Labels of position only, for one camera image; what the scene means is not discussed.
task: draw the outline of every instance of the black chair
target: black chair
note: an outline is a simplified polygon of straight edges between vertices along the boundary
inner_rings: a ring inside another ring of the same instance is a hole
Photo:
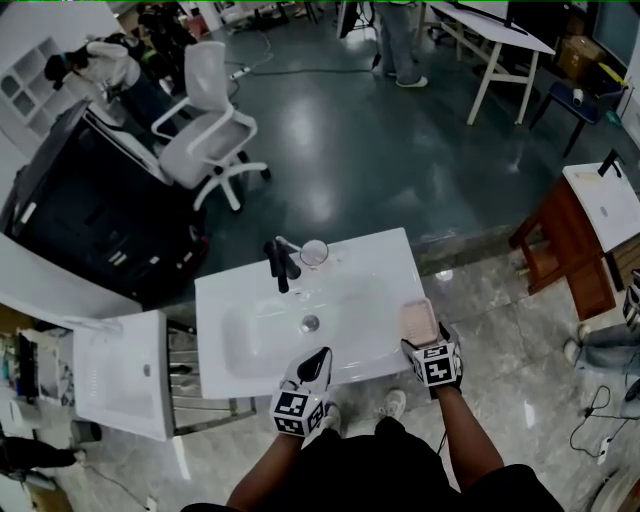
[[[605,91],[606,92],[600,94],[595,101],[589,100],[585,94],[582,105],[577,107],[573,104],[573,89],[562,82],[554,83],[551,86],[551,89],[549,89],[549,93],[542,102],[540,109],[536,112],[533,121],[531,121],[529,130],[531,130],[542,117],[542,114],[544,114],[544,111],[549,106],[549,103],[551,103],[551,100],[555,100],[560,103],[560,105],[578,118],[578,124],[575,130],[573,130],[571,138],[569,139],[569,144],[562,155],[562,158],[566,158],[571,151],[571,148],[576,143],[576,140],[578,140],[578,136],[580,135],[584,124],[596,124],[600,121],[613,104],[622,96],[623,88],[618,84],[608,84]]]

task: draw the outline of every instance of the wooden stand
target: wooden stand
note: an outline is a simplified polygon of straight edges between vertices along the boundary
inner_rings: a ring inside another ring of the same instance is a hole
[[[542,248],[532,249],[526,238],[541,229]],[[591,223],[566,178],[561,177],[538,210],[509,239],[521,248],[529,273],[529,294],[539,292],[566,277],[580,320],[613,309],[616,305],[603,251]]]

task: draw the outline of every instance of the white sneaker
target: white sneaker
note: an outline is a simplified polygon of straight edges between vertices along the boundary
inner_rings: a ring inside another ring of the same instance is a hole
[[[589,327],[587,324],[580,324],[578,326],[578,341],[580,343],[584,343],[589,334],[591,334],[591,327]]]
[[[562,348],[564,357],[571,366],[575,366],[580,357],[582,347],[575,340],[567,340]]]
[[[392,389],[384,397],[384,406],[380,408],[381,416],[391,416],[394,420],[400,420],[407,407],[407,394],[401,389]]]
[[[320,425],[318,425],[318,433],[327,428],[335,430],[338,434],[342,435],[342,414],[335,402],[327,402],[324,418],[320,420]]]
[[[429,83],[429,80],[427,80],[426,77],[424,76],[421,76],[420,80],[418,80],[413,84],[401,84],[396,80],[396,85],[399,87],[425,87],[428,83]]]
[[[76,462],[81,466],[86,466],[87,464],[87,452],[84,450],[76,450],[73,454],[76,458]]]

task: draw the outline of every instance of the foot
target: foot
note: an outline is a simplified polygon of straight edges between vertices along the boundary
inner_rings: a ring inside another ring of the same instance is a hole
[[[320,425],[318,425],[318,432],[322,432],[327,428],[335,430],[342,435],[342,414],[335,402],[327,402],[324,418],[320,420]]]
[[[74,457],[76,458],[76,462],[81,466],[85,466],[87,464],[87,452],[84,450],[76,450],[74,452]]]
[[[392,389],[384,398],[384,406],[380,409],[380,415],[400,420],[406,407],[407,394],[401,389]]]
[[[427,80],[424,76],[421,76],[420,80],[418,80],[413,84],[401,84],[396,80],[396,85],[399,87],[425,87],[428,83],[429,83],[429,80]]]
[[[578,326],[578,341],[582,344],[587,339],[587,336],[591,334],[591,327],[587,324],[580,324]]]
[[[582,347],[575,340],[567,340],[563,347],[564,357],[571,366],[575,366]]]

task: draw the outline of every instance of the white sink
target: white sink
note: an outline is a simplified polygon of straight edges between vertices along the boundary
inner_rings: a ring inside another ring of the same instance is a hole
[[[400,310],[424,297],[404,229],[329,246],[317,269],[278,291],[268,261],[196,280],[198,352],[205,398],[271,394],[288,364],[314,347],[333,351],[332,384],[408,368]],[[317,330],[303,319],[317,318]]]

